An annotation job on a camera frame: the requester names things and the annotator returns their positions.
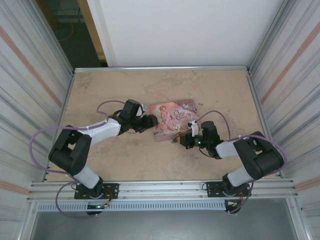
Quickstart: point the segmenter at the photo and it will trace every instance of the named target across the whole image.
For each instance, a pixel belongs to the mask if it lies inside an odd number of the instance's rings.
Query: book cover
[[[153,128],[154,138],[157,142],[172,140],[178,133],[190,132],[187,123],[199,118],[193,99],[151,105],[149,112],[155,115],[159,122]]]

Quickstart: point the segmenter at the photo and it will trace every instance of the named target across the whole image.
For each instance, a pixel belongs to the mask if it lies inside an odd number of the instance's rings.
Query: orange stripe
[[[42,85],[42,87],[46,90],[46,92],[53,98],[53,100],[56,102],[56,104],[59,105],[59,107],[62,106],[62,102],[59,100],[59,98],[55,95],[55,93],[50,89],[50,87],[46,84],[46,82],[42,79],[40,74],[36,71],[34,66],[28,61],[28,59],[25,57],[25,55],[19,50],[17,45],[12,41],[10,36],[5,32],[5,30],[0,26],[0,35],[2,39],[6,42],[6,44],[12,49],[12,51],[17,55],[17,57],[20,59],[20,61],[26,66],[26,68],[30,71],[30,73],[39,81],[39,83]]]
[[[18,194],[24,194],[24,195],[29,194],[29,189],[24,188],[22,186],[15,185],[11,182],[3,181],[3,180],[0,180],[0,189],[16,192]]]
[[[295,186],[295,189],[300,192],[316,186],[320,186],[320,176],[312,178],[308,181],[301,182]]]
[[[312,43],[312,41],[316,38],[318,33],[320,32],[320,22],[315,26],[315,28],[312,30],[312,32],[309,34],[309,36],[304,40],[301,47],[298,49],[296,54],[293,56],[291,61],[287,64],[287,66],[282,70],[280,75],[277,77],[277,79],[274,81],[274,83],[271,85],[269,90],[266,92],[266,94],[261,99],[261,103],[264,104],[267,97],[271,94],[271,92],[276,88],[276,86],[280,83],[280,81],[284,78],[284,76],[287,74],[287,72],[290,70],[292,65],[297,61],[297,59],[304,53],[304,51],[307,49],[307,47]]]

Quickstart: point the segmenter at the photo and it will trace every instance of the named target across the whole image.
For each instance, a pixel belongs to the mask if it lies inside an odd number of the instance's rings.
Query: corrugated metal panel
[[[286,151],[314,237],[320,236],[320,1],[300,0],[287,13],[253,82],[273,139]]]
[[[0,2],[0,236],[12,239],[32,181],[43,175],[32,163],[31,135],[59,121],[72,69],[57,47],[34,1]],[[53,132],[34,142],[47,163]]]

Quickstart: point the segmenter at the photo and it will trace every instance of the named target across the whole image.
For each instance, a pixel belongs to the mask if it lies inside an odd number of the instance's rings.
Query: beige stone surface
[[[83,127],[103,120],[96,108],[107,100],[134,99],[151,105],[188,98],[194,99],[200,115],[210,110],[222,112],[232,137],[262,131],[242,70],[77,73],[63,124]],[[112,114],[122,107],[107,103],[101,109]],[[225,122],[218,114],[211,113],[203,121],[214,121],[220,137],[227,138]],[[87,164],[105,181],[220,179],[242,165],[237,157],[217,160],[197,148],[155,142],[152,130],[97,143],[90,149]],[[56,173],[48,176],[49,181],[68,179]]]

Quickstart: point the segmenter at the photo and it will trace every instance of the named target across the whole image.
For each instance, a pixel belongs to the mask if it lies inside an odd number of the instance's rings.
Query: book
[[[177,135],[192,132],[187,124],[199,118],[193,99],[151,105],[149,113],[155,115],[159,122],[153,127],[156,142],[173,140]]]

